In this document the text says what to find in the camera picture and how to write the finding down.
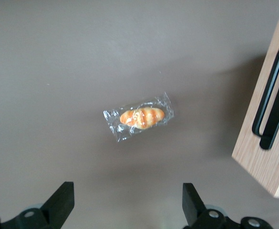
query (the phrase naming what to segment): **packaged bread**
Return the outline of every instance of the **packaged bread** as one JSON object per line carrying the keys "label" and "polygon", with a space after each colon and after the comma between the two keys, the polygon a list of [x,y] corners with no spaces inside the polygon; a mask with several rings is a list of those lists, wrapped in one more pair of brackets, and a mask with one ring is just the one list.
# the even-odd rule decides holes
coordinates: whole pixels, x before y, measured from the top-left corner
{"label": "packaged bread", "polygon": [[103,112],[117,142],[156,126],[167,125],[174,117],[171,102],[166,93],[142,102]]}
{"label": "packaged bread", "polygon": [[120,122],[138,129],[147,129],[163,120],[165,113],[159,108],[143,107],[128,110],[120,116]]}

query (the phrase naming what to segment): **clear plastic packaging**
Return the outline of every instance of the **clear plastic packaging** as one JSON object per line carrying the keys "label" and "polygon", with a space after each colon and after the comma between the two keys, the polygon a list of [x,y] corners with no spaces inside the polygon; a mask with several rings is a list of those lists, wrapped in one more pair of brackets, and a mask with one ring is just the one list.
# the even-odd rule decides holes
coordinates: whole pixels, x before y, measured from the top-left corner
{"label": "clear plastic packaging", "polygon": [[174,117],[166,92],[159,97],[104,111],[103,114],[117,142],[146,129],[167,125]]}

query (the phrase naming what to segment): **screw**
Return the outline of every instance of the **screw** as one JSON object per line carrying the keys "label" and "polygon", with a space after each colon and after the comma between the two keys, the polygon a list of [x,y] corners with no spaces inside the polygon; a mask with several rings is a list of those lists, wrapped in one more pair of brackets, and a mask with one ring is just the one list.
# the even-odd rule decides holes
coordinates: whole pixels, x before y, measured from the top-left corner
{"label": "screw", "polygon": [[255,219],[249,219],[248,223],[250,225],[252,225],[253,227],[256,227],[256,228],[260,227],[260,223],[257,220],[255,220]]}
{"label": "screw", "polygon": [[210,211],[210,212],[209,212],[209,215],[210,215],[212,218],[218,218],[218,217],[219,217],[219,214],[218,214],[216,211]]}
{"label": "screw", "polygon": [[28,218],[30,216],[33,216],[34,212],[33,211],[28,211],[27,213],[25,213],[24,217]]}

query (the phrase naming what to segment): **bread roll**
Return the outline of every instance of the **bread roll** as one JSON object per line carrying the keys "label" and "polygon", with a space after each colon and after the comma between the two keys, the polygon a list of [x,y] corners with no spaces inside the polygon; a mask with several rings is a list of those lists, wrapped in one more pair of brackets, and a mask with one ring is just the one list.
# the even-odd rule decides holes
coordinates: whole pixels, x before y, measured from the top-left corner
{"label": "bread roll", "polygon": [[124,112],[120,122],[138,129],[147,129],[161,121],[165,113],[159,108],[144,107]]}

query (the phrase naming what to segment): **black metal handle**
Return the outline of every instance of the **black metal handle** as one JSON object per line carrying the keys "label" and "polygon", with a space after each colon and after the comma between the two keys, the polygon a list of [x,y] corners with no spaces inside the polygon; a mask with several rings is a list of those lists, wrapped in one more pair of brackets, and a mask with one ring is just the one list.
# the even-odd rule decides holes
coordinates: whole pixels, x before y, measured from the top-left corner
{"label": "black metal handle", "polygon": [[261,135],[259,132],[261,121],[263,119],[264,113],[266,111],[267,105],[269,103],[270,96],[272,94],[277,76],[279,73],[279,51],[276,55],[273,67],[271,69],[269,79],[266,85],[266,88],[263,92],[262,99],[260,101],[256,117],[254,119],[254,123],[252,126],[252,131],[255,135],[261,137],[260,140],[260,147],[262,149],[271,149],[277,134],[277,131],[279,129],[279,89],[273,104],[273,107],[271,109],[271,112],[269,114],[269,118],[267,121],[267,124],[265,126],[265,129],[263,131],[263,134]]}

